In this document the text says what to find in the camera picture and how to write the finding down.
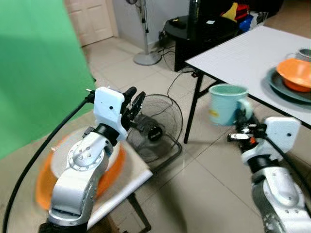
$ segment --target white wall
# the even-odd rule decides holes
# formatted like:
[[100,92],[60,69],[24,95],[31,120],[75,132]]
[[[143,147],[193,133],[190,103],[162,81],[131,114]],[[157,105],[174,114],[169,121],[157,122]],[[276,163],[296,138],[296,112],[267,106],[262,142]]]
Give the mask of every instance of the white wall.
[[[148,43],[158,41],[158,32],[171,18],[188,14],[189,0],[146,0],[148,9]],[[121,38],[143,48],[143,33],[136,6],[125,0],[113,0],[115,15]]]

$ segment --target yellow object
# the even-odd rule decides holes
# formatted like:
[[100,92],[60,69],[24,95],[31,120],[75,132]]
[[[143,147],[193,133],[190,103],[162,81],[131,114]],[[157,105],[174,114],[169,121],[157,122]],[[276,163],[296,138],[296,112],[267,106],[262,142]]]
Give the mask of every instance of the yellow object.
[[298,59],[288,59],[276,67],[283,77],[284,84],[295,91],[311,92],[311,66],[310,62]]
[[219,114],[215,110],[210,109],[208,113],[212,115],[213,117],[219,117]]
[[234,2],[232,4],[232,7],[222,15],[222,17],[228,18],[234,22],[237,22],[235,20],[235,17],[237,16],[237,8],[238,8],[238,4],[236,2]]

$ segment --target bowl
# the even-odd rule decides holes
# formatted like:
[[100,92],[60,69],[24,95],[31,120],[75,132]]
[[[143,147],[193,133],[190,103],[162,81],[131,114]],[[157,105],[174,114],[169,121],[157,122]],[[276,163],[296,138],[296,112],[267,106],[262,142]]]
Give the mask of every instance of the bowl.
[[311,64],[298,59],[288,59],[276,67],[284,84],[295,91],[311,92]]

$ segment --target mug handle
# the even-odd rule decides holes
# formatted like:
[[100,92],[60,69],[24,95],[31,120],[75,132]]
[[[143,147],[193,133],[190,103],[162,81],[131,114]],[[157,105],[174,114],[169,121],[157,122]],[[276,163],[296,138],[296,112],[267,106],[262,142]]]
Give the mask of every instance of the mug handle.
[[249,120],[253,114],[252,105],[246,99],[239,99],[238,103],[240,103],[240,108],[245,110],[245,116]]

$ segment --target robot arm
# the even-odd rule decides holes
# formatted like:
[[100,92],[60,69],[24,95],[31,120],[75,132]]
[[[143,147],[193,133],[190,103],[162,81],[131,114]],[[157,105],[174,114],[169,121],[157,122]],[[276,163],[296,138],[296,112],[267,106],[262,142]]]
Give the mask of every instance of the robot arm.
[[239,141],[242,160],[253,173],[253,201],[260,211],[265,232],[310,232],[311,218],[303,193],[289,171],[279,166],[282,157],[265,140],[268,136],[283,152],[289,151],[300,122],[292,117],[270,117],[265,124],[259,124],[254,116],[251,122],[246,122],[239,111],[236,126],[238,133],[229,134],[228,141]]
[[117,141],[126,139],[131,120],[141,109],[144,92],[136,97],[131,110],[126,107],[135,93],[134,87],[123,94],[105,87],[95,91],[94,115],[98,126],[69,150],[67,168],[55,184],[49,217],[40,226],[40,233],[86,232],[108,157]]

